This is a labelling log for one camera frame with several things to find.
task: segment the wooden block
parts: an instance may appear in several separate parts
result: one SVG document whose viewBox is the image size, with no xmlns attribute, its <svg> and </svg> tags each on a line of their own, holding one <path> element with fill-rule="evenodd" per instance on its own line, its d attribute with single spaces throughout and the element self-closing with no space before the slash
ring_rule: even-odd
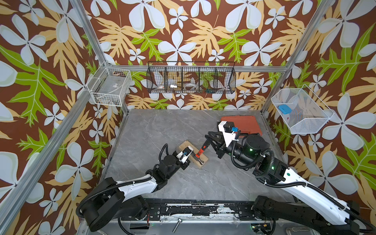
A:
<svg viewBox="0 0 376 235">
<path fill-rule="evenodd" d="M 191 144 L 188 140 L 186 140 L 186 141 L 184 141 L 179 147 L 178 147 L 178 149 L 179 149 L 179 151 L 183 151 L 186 147 L 188 147 L 188 146 L 191 146 L 192 148 L 193 148 L 193 152 L 194 152 L 194 154 L 197 154 L 198 152 L 199 152 L 199 150 L 193 145 L 193 144 Z M 200 159 L 202 160 L 202 161 L 204 161 L 204 164 L 200 164 L 198 161 L 196 161 L 191 155 L 189 156 L 189 160 L 191 161 L 191 162 L 193 162 L 193 163 L 195 163 L 196 164 L 196 166 L 199 168 L 199 169 L 201 169 L 207 162 L 208 162 L 208 157 L 207 156 L 205 156 L 204 154 L 201 154 L 200 155 Z"/>
</svg>

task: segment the wire basket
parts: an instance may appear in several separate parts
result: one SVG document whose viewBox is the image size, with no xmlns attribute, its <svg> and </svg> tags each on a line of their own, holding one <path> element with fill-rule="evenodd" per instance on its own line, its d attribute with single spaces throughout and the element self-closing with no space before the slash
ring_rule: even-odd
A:
<svg viewBox="0 0 376 235">
<path fill-rule="evenodd" d="M 98 69 L 93 78 L 97 80 L 90 89 L 90 94 L 96 104 L 123 105 L 126 91 L 132 80 L 129 70 L 106 67 Z"/>
<path fill-rule="evenodd" d="M 219 66 L 219 63 L 210 65 L 209 62 L 195 62 L 202 63 L 202 66 L 153 63 L 159 64 L 148 62 L 146 79 L 149 93 L 231 94 L 235 91 L 236 74 L 233 66 Z"/>
<path fill-rule="evenodd" d="M 271 101 L 291 134 L 317 133 L 334 115 L 334 112 L 313 91 L 310 90 L 308 94 L 303 88 L 281 89 Z"/>
</svg>

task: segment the aluminum frame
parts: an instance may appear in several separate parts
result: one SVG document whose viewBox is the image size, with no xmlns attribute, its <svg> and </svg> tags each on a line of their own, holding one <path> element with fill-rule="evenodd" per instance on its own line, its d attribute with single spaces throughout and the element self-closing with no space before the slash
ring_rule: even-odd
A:
<svg viewBox="0 0 376 235">
<path fill-rule="evenodd" d="M 92 27 L 90 21 L 86 16 L 85 9 L 80 0 L 70 0 L 73 8 L 77 10 L 78 16 L 83 24 L 83 29 L 88 37 L 90 44 L 93 47 L 94 53 L 97 55 L 99 64 L 104 64 L 106 67 L 108 64 L 104 58 L 103 52 L 100 48 L 99 40 L 95 34 L 94 28 Z M 287 62 L 286 66 L 235 66 L 236 72 L 282 72 L 279 79 L 277 80 L 276 85 L 272 89 L 270 95 L 265 101 L 264 106 L 262 107 L 261 112 L 265 112 L 271 104 L 271 97 L 273 97 L 279 90 L 281 84 L 287 79 L 293 65 L 296 62 L 298 55 L 301 51 L 304 50 L 305 45 L 313 34 L 314 30 L 317 28 L 321 19 L 324 17 L 328 7 L 330 6 L 332 0 L 322 0 L 320 6 L 315 11 L 312 19 L 307 25 L 306 30 L 304 31 L 302 38 L 299 40 L 297 47 L 295 48 L 291 59 Z M 125 68 L 130 71 L 147 71 L 147 66 L 142 65 L 115 65 L 120 68 Z M 58 151 L 58 148 L 64 141 L 65 137 L 68 135 L 73 124 L 76 122 L 78 116 L 81 114 L 81 111 L 86 106 L 89 100 L 90 94 L 87 90 L 83 92 L 80 98 L 73 105 L 70 112 L 64 118 L 59 128 L 50 138 L 46 146 L 42 149 L 39 154 L 39 158 L 30 166 L 30 170 L 26 172 L 24 180 L 22 180 L 17 187 L 12 190 L 9 194 L 6 203 L 3 203 L 2 209 L 0 210 L 0 235 L 3 235 L 8 230 L 9 226 L 13 222 L 14 218 L 20 211 L 27 197 L 33 190 L 35 184 L 38 182 L 45 169 L 49 165 L 50 161 L 54 158 L 55 154 Z"/>
<path fill-rule="evenodd" d="M 111 65 L 112 67 L 127 69 L 129 71 L 137 72 L 147 72 L 147 65 Z M 276 72 L 286 72 L 286 66 L 234 66 L 235 72 L 264 72 L 264 73 L 276 73 Z"/>
<path fill-rule="evenodd" d="M 34 189 L 36 183 L 55 157 L 59 147 L 65 140 L 66 136 L 69 134 L 72 126 L 76 122 L 77 118 L 80 116 L 82 110 L 89 101 L 90 93 L 85 90 L 80 98 L 73 105 L 69 113 L 63 119 L 55 133 L 49 139 L 45 147 L 42 149 L 38 158 L 30 166 L 29 170 L 26 171 L 23 180 L 9 193 L 9 197 L 6 203 L 3 203 L 0 210 L 0 234 L 3 235 L 8 230 L 9 226 L 13 222 L 14 218 L 17 216 L 18 212 L 25 203 L 27 197 Z"/>
<path fill-rule="evenodd" d="M 322 0 L 320 5 L 318 6 L 317 10 L 315 11 L 311 20 L 309 21 L 302 37 L 300 38 L 297 46 L 295 47 L 295 50 L 290 57 L 290 60 L 286 64 L 286 72 L 279 77 L 273 89 L 270 91 L 270 94 L 267 97 L 265 104 L 261 108 L 262 113 L 268 110 L 269 106 L 271 105 L 271 98 L 279 91 L 280 87 L 283 85 L 283 82 L 290 76 L 290 72 L 296 63 L 299 54 L 304 50 L 305 46 L 307 45 L 308 41 L 310 40 L 312 34 L 315 32 L 318 25 L 321 23 L 321 19 L 324 17 L 332 2 L 333 0 Z"/>
<path fill-rule="evenodd" d="M 85 31 L 86 36 L 88 37 L 89 43 L 91 44 L 94 54 L 97 56 L 99 60 L 99 64 L 104 64 L 104 66 L 107 66 L 107 61 L 105 59 L 105 56 L 103 55 L 103 51 L 100 48 L 100 43 L 97 38 L 97 35 L 95 34 L 94 28 L 87 18 L 85 8 L 83 7 L 81 0 L 69 0 L 72 4 L 73 8 L 76 9 L 77 15 L 81 20 L 83 30 Z"/>
</svg>

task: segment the black cable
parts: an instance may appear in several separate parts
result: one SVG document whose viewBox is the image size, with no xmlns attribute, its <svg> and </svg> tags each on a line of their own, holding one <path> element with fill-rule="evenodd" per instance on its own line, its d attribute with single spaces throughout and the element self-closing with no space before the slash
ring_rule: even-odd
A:
<svg viewBox="0 0 376 235">
<path fill-rule="evenodd" d="M 140 180 L 128 181 L 128 182 L 124 182 L 124 183 L 116 184 L 116 185 L 110 186 L 110 187 L 108 187 L 108 188 L 106 188 L 106 189 L 103 189 L 103 190 L 101 190 L 101 191 L 99 191 L 99 192 L 97 192 L 97 193 L 94 193 L 94 194 L 92 194 L 92 195 L 90 195 L 90 196 L 86 196 L 86 197 L 80 202 L 80 204 L 77 206 L 77 208 L 76 208 L 76 214 L 77 214 L 78 217 L 84 218 L 83 214 L 82 214 L 81 211 L 80 211 L 80 210 L 81 210 L 81 207 L 82 207 L 85 203 L 87 203 L 89 200 L 91 200 L 91 199 L 93 199 L 93 198 L 95 198 L 95 197 L 97 197 L 97 196 L 99 196 L 99 195 L 102 195 L 102 194 L 104 194 L 104 193 L 110 192 L 110 191 L 112 191 L 112 190 L 114 190 L 114 189 L 116 189 L 116 188 L 120 188 L 120 187 L 123 187 L 123 186 L 131 185 L 131 184 L 134 184 L 134 183 L 142 183 L 142 182 L 146 182 L 146 181 L 151 180 L 151 179 L 152 179 L 152 178 L 149 177 L 149 178 L 146 178 L 146 179 L 140 179 Z"/>
<path fill-rule="evenodd" d="M 119 224 L 120 228 L 123 230 L 123 232 L 125 232 L 127 235 L 134 235 L 133 233 L 128 232 L 128 231 L 123 227 L 123 225 L 121 224 L 120 217 L 118 218 L 118 224 Z"/>
<path fill-rule="evenodd" d="M 168 155 L 168 144 L 165 144 L 163 145 L 161 151 L 159 152 L 159 156 L 158 156 L 158 160 L 159 162 L 162 161 L 162 153 L 163 153 L 163 150 L 166 148 L 166 155 Z"/>
<path fill-rule="evenodd" d="M 273 150 L 271 150 L 271 149 L 265 149 L 265 150 L 263 150 L 260 153 L 260 155 L 261 156 L 265 156 L 265 154 L 267 152 L 269 152 L 269 157 L 268 157 L 269 163 L 268 163 L 268 166 L 266 167 L 266 170 L 264 170 L 263 173 L 255 176 L 256 179 L 260 179 L 260 178 L 263 178 L 263 177 L 267 176 L 269 174 L 269 172 L 271 171 L 271 168 L 273 167 L 273 164 L 274 164 L 274 152 L 273 152 Z"/>
<path fill-rule="evenodd" d="M 273 226 L 272 226 L 272 228 L 271 228 L 271 231 L 268 232 L 268 233 L 265 234 L 265 235 L 272 235 L 272 234 L 274 233 L 274 230 L 276 230 L 276 219 L 274 219 L 274 218 L 271 218 L 271 219 L 273 220 Z"/>
<path fill-rule="evenodd" d="M 240 165 L 240 164 L 238 164 L 237 162 L 235 162 L 235 158 L 231 156 L 231 162 L 232 162 L 232 164 L 233 164 L 234 166 L 236 166 L 237 168 L 246 170 L 246 169 L 249 169 L 249 168 L 255 167 L 255 165 L 256 165 L 259 161 L 261 161 L 262 158 L 263 158 L 263 156 L 258 155 L 258 156 L 256 157 L 256 159 L 255 159 L 253 162 L 249 163 L 248 165 Z"/>
<path fill-rule="evenodd" d="M 322 191 L 321 189 L 319 189 L 318 187 L 316 187 L 316 186 L 314 186 L 310 183 L 305 183 L 305 182 L 302 182 L 302 181 L 292 182 L 292 183 L 287 183 L 287 184 L 281 184 L 281 185 L 278 185 L 278 184 L 271 185 L 271 184 L 264 183 L 264 182 L 262 182 L 262 183 L 265 184 L 266 186 L 271 187 L 271 188 L 288 188 L 288 187 L 294 187 L 294 186 L 299 186 L 299 185 L 311 188 L 311 189 L 315 190 L 316 192 L 320 193 L 325 198 L 327 198 L 329 201 L 331 201 L 334 205 L 339 207 L 341 210 L 344 210 L 346 213 L 348 213 L 349 215 L 351 215 L 355 219 L 363 222 L 364 224 L 368 225 L 371 228 L 371 229 L 360 229 L 359 232 L 376 233 L 376 227 L 373 224 L 371 224 L 369 221 L 363 219 L 358 214 L 356 214 L 356 213 L 352 212 L 351 210 L 347 209 L 344 205 L 342 205 L 341 203 L 336 201 L 333 197 L 328 195 L 326 192 Z"/>
</svg>

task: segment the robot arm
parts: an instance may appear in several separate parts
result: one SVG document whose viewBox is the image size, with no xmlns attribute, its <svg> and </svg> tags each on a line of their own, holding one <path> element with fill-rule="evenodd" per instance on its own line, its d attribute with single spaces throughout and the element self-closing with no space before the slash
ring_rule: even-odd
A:
<svg viewBox="0 0 376 235">
<path fill-rule="evenodd" d="M 162 159 L 164 149 L 167 155 Z M 180 153 L 175 151 L 169 155 L 165 144 L 159 154 L 159 164 L 147 170 L 144 177 L 123 182 L 116 182 L 111 177 L 104 179 L 81 201 L 76 214 L 85 218 L 92 232 L 113 218 L 132 216 L 142 220 L 146 216 L 147 203 L 140 195 L 160 190 L 180 168 L 185 170 L 192 151 L 188 146 Z"/>
<path fill-rule="evenodd" d="M 280 211 L 281 213 L 277 213 L 277 210 L 274 209 L 268 211 L 266 204 L 260 203 L 258 200 L 255 202 L 255 211 L 258 209 L 261 214 L 265 212 L 269 213 L 269 217 L 272 214 L 277 218 L 285 218 L 305 224 L 309 227 L 314 227 L 314 229 L 322 233 L 327 233 L 327 231 L 338 233 L 340 231 L 340 234 L 359 234 L 359 232 L 369 233 L 376 231 L 375 227 L 370 222 L 363 220 L 359 216 L 359 212 L 350 208 L 347 202 L 326 194 L 318 187 L 301 178 L 285 163 L 275 159 L 273 151 L 269 149 L 270 144 L 263 140 L 259 134 L 247 135 L 242 139 L 241 144 L 239 144 L 238 137 L 240 131 L 234 127 L 233 122 L 222 121 L 218 125 L 218 130 L 219 132 L 208 132 L 208 135 L 205 135 L 205 137 L 207 139 L 206 143 L 209 142 L 211 144 L 219 158 L 222 158 L 227 153 L 236 167 L 244 170 L 254 167 L 253 174 L 261 183 L 289 192 L 311 207 L 318 215 L 314 219 L 310 219 L 311 221 L 303 221 L 300 218 L 295 218 L 296 221 L 294 221 L 292 220 L 294 217 L 290 215 L 281 217 L 283 216 L 283 209 Z M 301 217 L 303 218 L 305 211 L 303 210 L 301 213 Z M 367 224 L 372 229 L 359 229 L 359 226 L 354 222 L 356 219 Z"/>
</svg>

